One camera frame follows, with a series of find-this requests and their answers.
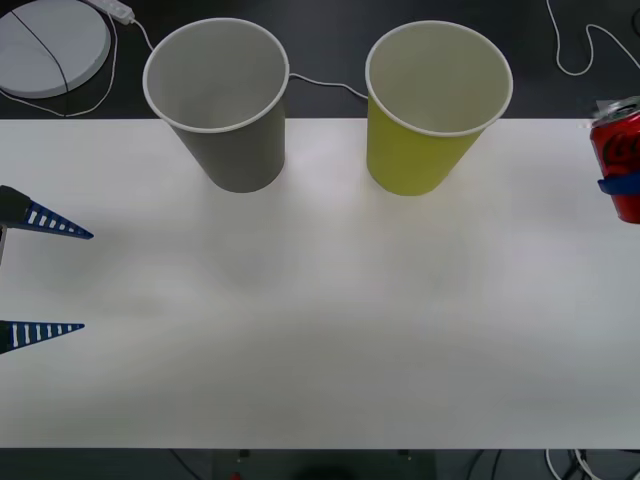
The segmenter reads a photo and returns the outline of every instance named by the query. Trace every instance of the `white round device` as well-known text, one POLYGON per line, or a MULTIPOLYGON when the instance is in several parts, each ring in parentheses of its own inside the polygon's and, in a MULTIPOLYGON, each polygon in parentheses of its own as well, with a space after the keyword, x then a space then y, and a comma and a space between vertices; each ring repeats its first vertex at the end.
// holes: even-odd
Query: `white round device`
MULTIPOLYGON (((14 12, 56 57, 69 90, 89 80, 107 59, 111 34, 92 7, 77 0, 37 0, 14 12)), ((66 93, 51 55, 11 12, 0 18, 0 89, 23 98, 66 93)))

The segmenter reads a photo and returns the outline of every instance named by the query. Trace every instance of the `black cable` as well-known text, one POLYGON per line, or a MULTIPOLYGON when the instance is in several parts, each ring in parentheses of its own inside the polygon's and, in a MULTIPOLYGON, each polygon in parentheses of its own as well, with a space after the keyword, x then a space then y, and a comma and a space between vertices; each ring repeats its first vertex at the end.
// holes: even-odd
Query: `black cable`
POLYGON ((480 450, 471 459, 471 463, 469 464, 469 470, 467 471, 467 479, 466 480, 470 480, 471 479, 471 475, 473 475, 473 470, 474 470, 474 468, 476 468, 476 464, 478 463, 478 460, 480 460, 480 457, 482 456, 483 453, 484 453, 484 450, 480 450))
POLYGON ((11 10, 11 14, 16 17, 16 19, 22 24, 22 26, 24 26, 24 28, 26 28, 29 33, 31 33, 31 35, 34 36, 34 38, 36 40, 38 40, 38 42, 40 42, 40 45, 42 45, 44 47, 44 49, 47 51, 47 53, 49 53, 49 55, 51 55, 51 58, 53 58, 53 61, 56 62, 56 65, 58 66, 58 70, 60 70, 60 75, 62 75, 62 80, 64 81, 64 89, 66 90, 66 96, 64 98, 64 115, 63 117, 66 118, 67 114, 69 113, 68 110, 68 104, 69 104, 69 84, 67 83, 67 77, 64 74, 64 71, 62 70, 62 66, 60 65, 60 62, 58 62, 58 59, 55 57, 55 55, 51 52, 51 50, 49 50, 49 48, 47 48, 47 46, 44 44, 44 42, 42 40, 40 40, 40 38, 34 33, 33 30, 31 30, 29 28, 29 26, 24 23, 22 21, 22 19, 16 14, 16 12, 14 12, 13 10, 11 10))
POLYGON ((495 480, 496 472, 498 471, 498 462, 500 461, 500 456, 502 455, 502 450, 498 450, 496 453, 496 458, 493 460, 493 467, 491 468, 491 480, 495 480))
POLYGON ((180 465, 182 465, 182 467, 183 467, 187 472, 189 472, 189 474, 190 474, 190 475, 191 475, 195 480, 202 480, 202 478, 200 478, 198 475, 196 475, 196 473, 195 473, 193 470, 191 470, 191 468, 189 468, 189 465, 187 465, 187 464, 184 462, 184 460, 182 460, 182 459, 180 458, 180 455, 178 455, 178 454, 176 453, 176 451, 175 451, 175 450, 169 449, 169 452, 171 452, 171 455, 173 455, 173 456, 176 458, 176 460, 180 463, 180 465))

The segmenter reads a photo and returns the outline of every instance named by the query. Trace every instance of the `soda can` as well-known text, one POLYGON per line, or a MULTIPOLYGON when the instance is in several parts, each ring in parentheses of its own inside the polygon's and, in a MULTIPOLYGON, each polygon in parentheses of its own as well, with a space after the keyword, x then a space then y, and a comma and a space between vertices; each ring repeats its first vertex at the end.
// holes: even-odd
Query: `soda can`
POLYGON ((593 122, 600 190, 610 195, 621 220, 640 223, 640 96, 615 102, 593 122))

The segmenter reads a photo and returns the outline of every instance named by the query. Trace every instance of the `cable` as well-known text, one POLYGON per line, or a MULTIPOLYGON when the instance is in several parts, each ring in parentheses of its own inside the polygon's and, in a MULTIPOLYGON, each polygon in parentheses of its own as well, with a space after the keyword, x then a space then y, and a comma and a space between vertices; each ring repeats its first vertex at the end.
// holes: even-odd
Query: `cable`
POLYGON ((102 102, 104 102, 109 96, 109 93, 111 93, 111 87, 113 87, 113 80, 116 78, 116 58, 118 57, 118 32, 116 31, 116 24, 113 23, 113 18, 111 18, 111 15, 107 15, 107 17, 109 17, 109 21, 111 22, 111 27, 113 28, 113 36, 115 38, 115 41, 113 43, 113 63, 111 64, 111 79, 109 80, 109 87, 107 87, 107 91, 104 94, 104 97, 102 97, 100 101, 96 103, 92 108, 90 108, 89 110, 85 110, 84 112, 72 113, 71 115, 67 115, 68 117, 79 117, 80 115, 86 115, 87 113, 93 112, 100 105, 102 105, 102 102))
MULTIPOLYGON (((113 23, 113 18, 111 18, 110 15, 107 15, 107 17, 109 18, 109 21, 111 22, 111 27, 113 28, 113 36, 114 36, 114 44, 113 44, 113 63, 111 65, 111 79, 109 80, 109 87, 107 87, 107 92, 104 94, 104 96, 100 99, 100 101, 98 103, 96 103, 92 108, 90 108, 89 110, 84 110, 82 112, 78 112, 78 113, 71 113, 71 114, 62 114, 59 112, 56 112, 54 110, 50 110, 48 108, 45 107, 41 107, 39 105, 35 105, 33 103, 29 103, 25 100, 22 100, 20 98, 16 98, 13 95, 9 95, 8 93, 6 93, 3 90, 0 90, 0 94, 2 94, 4 97, 8 98, 9 100, 13 100, 14 102, 18 102, 18 103, 22 103, 24 105, 28 105, 30 107, 33 108, 37 108, 38 110, 43 110, 45 112, 49 112, 52 113, 53 115, 56 115, 57 117, 62 117, 62 118, 72 118, 72 117, 79 117, 81 115, 86 115, 87 113, 91 113, 93 112, 95 109, 97 109, 100 105, 102 105, 102 102, 104 102, 107 97, 109 96, 109 93, 111 93, 111 87, 113 87, 113 81, 116 77, 116 58, 118 56, 118 31, 116 30, 116 25, 115 23, 113 23)), ((49 52, 49 49, 42 44, 42 46, 47 50, 47 52, 49 52)), ((67 86, 67 95, 69 93, 69 89, 68 89, 68 85, 66 83, 66 78, 65 78, 65 86, 67 86)))
POLYGON ((478 463, 478 460, 480 460, 480 457, 482 456, 483 453, 484 453, 484 450, 480 450, 471 459, 471 463, 469 465, 469 470, 467 470, 467 478, 466 478, 466 480, 471 480, 471 475, 473 475, 473 470, 476 468, 476 464, 478 463))
MULTIPOLYGON (((42 47, 47 51, 49 56, 56 63, 56 66, 58 67, 58 70, 60 70, 60 75, 62 76, 62 81, 64 82, 65 93, 69 93, 69 83, 67 82, 67 76, 64 74, 64 70, 62 70, 62 66, 60 65, 60 62, 58 62, 58 59, 56 58, 56 56, 53 54, 53 52, 51 52, 51 50, 49 50, 49 48, 44 44, 44 42, 42 40, 40 40, 40 37, 38 37, 35 34, 35 32, 29 28, 29 25, 27 25, 26 23, 24 23, 22 21, 22 19, 18 16, 18 14, 14 10, 11 10, 11 14, 14 17, 16 17, 16 20, 18 20, 22 24, 22 26, 29 31, 29 33, 31 35, 33 35, 33 38, 35 38, 40 43, 40 45, 42 45, 42 47)), ((65 97, 65 99, 64 99, 64 116, 65 117, 67 116, 67 113, 68 113, 68 107, 69 107, 69 97, 65 97)))
POLYGON ((622 51, 629 56, 629 58, 636 65, 636 67, 638 67, 638 69, 640 69, 640 63, 638 63, 638 61, 633 57, 633 55, 631 55, 631 52, 629 52, 629 50, 627 50, 625 48, 625 46, 622 45, 622 43, 620 43, 620 40, 618 40, 613 35, 613 33, 609 32, 608 30, 602 28, 599 25, 594 25, 593 23, 589 23, 585 27, 585 32, 587 32, 587 38, 589 39, 589 51, 591 52, 590 53, 590 58, 589 58, 589 64, 587 65, 587 67, 584 70, 581 70, 580 72, 570 72, 570 71, 566 70, 562 66, 562 64, 560 63, 560 30, 558 30, 558 25, 556 23, 556 19, 554 18, 553 11, 551 10, 551 0, 546 0, 546 1, 547 1, 547 10, 549 10, 549 16, 551 17, 551 23, 553 23, 553 28, 556 31, 556 40, 558 42, 558 47, 556 49, 556 64, 558 65, 558 68, 560 70, 562 70, 563 73, 565 73, 567 75, 571 75, 572 77, 579 77, 580 75, 584 75, 585 73, 587 73, 589 71, 589 69, 591 68, 591 65, 593 65, 593 57, 595 56, 595 52, 593 50, 593 40, 591 39, 591 34, 589 33, 589 29, 590 28, 595 28, 595 29, 600 30, 601 32, 604 32, 607 35, 609 35, 611 37, 611 39, 618 44, 618 46, 622 49, 622 51))
POLYGON ((553 468, 553 464, 551 463, 551 455, 549 453, 548 448, 544 451, 544 459, 547 462, 547 468, 551 472, 551 475, 553 475, 553 478, 555 478, 556 480, 562 480, 562 477, 560 477, 560 475, 558 475, 558 472, 556 472, 555 468, 553 468))
POLYGON ((353 93, 356 97, 360 97, 363 98, 364 100, 368 100, 369 97, 358 92, 357 90, 354 90, 353 88, 351 88, 349 85, 345 84, 345 83, 327 83, 327 82, 319 82, 317 80, 311 80, 310 78, 304 77, 298 73, 291 73, 289 74, 290 78, 297 78, 299 80, 304 80, 305 82, 309 82, 309 83, 313 83, 314 85, 320 85, 321 87, 340 87, 340 88, 346 88, 347 90, 349 90, 351 93, 353 93))
POLYGON ((147 45, 149 46, 149 50, 153 52, 153 45, 151 45, 151 41, 149 40, 149 35, 147 35, 147 31, 144 29, 142 24, 138 22, 135 18, 131 20, 131 23, 135 23, 138 26, 138 28, 142 30, 142 34, 144 35, 144 39, 147 42, 147 45))
POLYGON ((496 479, 496 472, 498 471, 498 462, 500 461, 501 455, 502 455, 502 450, 498 450, 498 453, 496 453, 496 458, 493 460, 493 467, 491 468, 491 480, 496 479))
POLYGON ((187 464, 184 462, 184 460, 182 460, 182 459, 180 458, 180 455, 178 455, 178 454, 176 453, 176 451, 175 451, 175 450, 173 450, 173 449, 169 449, 169 452, 171 452, 171 455, 173 455, 173 456, 176 458, 176 460, 178 461, 178 463, 179 463, 180 465, 182 465, 182 467, 183 467, 187 472, 189 472, 189 474, 190 474, 190 475, 191 475, 195 480, 202 480, 202 478, 200 478, 198 475, 196 475, 196 473, 195 473, 193 470, 191 470, 191 468, 189 468, 189 465, 187 465, 187 464))
POLYGON ((573 477, 576 472, 581 471, 580 465, 578 465, 575 455, 572 455, 571 452, 569 452, 569 460, 571 461, 571 465, 562 476, 562 480, 570 480, 571 477, 573 477))
POLYGON ((582 470, 584 470, 584 472, 591 478, 591 480, 602 480, 600 477, 596 477, 593 474, 593 472, 589 468, 589 465, 587 464, 587 462, 585 462, 582 459, 582 454, 580 453, 580 450, 574 450, 574 453, 576 454, 576 460, 578 461, 578 463, 582 467, 582 470))

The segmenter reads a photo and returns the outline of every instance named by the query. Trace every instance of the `white table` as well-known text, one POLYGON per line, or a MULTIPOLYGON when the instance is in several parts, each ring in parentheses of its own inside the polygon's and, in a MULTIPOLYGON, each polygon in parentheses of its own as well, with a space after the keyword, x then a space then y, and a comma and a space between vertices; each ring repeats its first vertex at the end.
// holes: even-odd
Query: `white table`
POLYGON ((220 190, 160 121, 0 122, 0 183, 89 229, 10 231, 0 447, 586 448, 640 434, 640 227, 585 121, 503 120, 423 197, 364 120, 290 120, 220 190))

